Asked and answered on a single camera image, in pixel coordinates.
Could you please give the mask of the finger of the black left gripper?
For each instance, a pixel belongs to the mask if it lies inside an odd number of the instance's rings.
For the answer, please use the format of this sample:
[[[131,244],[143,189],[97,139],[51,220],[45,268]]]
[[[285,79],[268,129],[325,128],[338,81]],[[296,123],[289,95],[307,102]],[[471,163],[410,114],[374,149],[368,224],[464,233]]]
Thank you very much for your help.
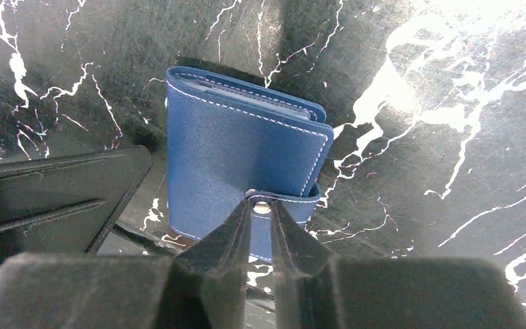
[[[152,165],[146,147],[0,163],[0,265],[97,252]]]

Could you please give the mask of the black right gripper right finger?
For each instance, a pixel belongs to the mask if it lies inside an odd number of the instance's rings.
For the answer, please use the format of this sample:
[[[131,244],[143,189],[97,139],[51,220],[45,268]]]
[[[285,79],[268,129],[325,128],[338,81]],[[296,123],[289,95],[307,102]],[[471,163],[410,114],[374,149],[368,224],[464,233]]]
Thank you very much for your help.
[[[471,258],[349,258],[271,206],[278,328],[526,328],[505,276]]]

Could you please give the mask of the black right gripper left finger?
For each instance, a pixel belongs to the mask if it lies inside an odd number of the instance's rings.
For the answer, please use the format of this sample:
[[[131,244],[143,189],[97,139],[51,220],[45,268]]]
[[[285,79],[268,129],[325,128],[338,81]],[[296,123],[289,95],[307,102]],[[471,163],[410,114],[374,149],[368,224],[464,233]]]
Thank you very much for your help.
[[[0,328],[241,328],[251,206],[174,256],[22,253],[0,266]]]

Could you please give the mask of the blue leather card holder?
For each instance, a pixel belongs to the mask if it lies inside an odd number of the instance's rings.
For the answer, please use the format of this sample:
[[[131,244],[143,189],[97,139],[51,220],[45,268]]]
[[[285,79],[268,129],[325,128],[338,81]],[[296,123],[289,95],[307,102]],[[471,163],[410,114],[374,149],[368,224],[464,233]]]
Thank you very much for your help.
[[[168,220],[199,240],[244,199],[253,203],[250,254],[272,261],[271,206],[304,225],[334,141],[311,101],[187,66],[166,71]]]

